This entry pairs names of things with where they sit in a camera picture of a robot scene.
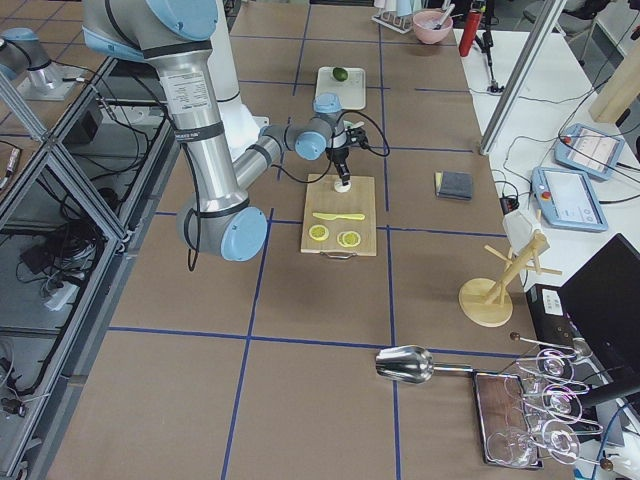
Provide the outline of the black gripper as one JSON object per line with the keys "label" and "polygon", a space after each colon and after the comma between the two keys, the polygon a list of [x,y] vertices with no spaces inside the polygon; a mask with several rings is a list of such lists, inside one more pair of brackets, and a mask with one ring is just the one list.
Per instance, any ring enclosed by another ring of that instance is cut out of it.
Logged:
{"label": "black gripper", "polygon": [[340,176],[340,188],[351,187],[350,170],[347,159],[352,147],[367,149],[369,147],[366,131],[362,126],[347,126],[341,133],[334,135],[325,150],[326,156]]}

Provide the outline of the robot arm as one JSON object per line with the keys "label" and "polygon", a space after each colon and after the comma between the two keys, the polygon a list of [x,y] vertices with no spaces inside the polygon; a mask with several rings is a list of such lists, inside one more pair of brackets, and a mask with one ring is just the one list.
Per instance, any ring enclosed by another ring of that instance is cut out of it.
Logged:
{"label": "robot arm", "polygon": [[233,162],[234,173],[241,188],[246,189],[286,152],[314,161],[326,156],[336,169],[338,179],[334,190],[346,193],[351,189],[351,173],[347,165],[350,149],[365,148],[368,138],[358,124],[348,125],[339,97],[323,93],[313,101],[314,116],[304,125],[270,125],[260,131],[258,140]]}
{"label": "robot arm", "polygon": [[208,68],[212,38],[226,24],[218,1],[87,1],[86,45],[151,65],[176,141],[189,162],[194,198],[178,228],[194,253],[247,261],[262,248],[267,221],[238,183]]}

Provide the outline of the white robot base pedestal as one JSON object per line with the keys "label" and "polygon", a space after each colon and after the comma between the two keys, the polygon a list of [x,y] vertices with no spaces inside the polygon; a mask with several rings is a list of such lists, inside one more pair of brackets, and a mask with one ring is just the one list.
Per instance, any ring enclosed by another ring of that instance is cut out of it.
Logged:
{"label": "white robot base pedestal", "polygon": [[223,2],[216,0],[215,4],[218,21],[210,38],[212,54],[207,65],[227,144],[231,157],[235,160],[257,141],[259,121],[267,121],[268,118],[255,118],[242,100]]}

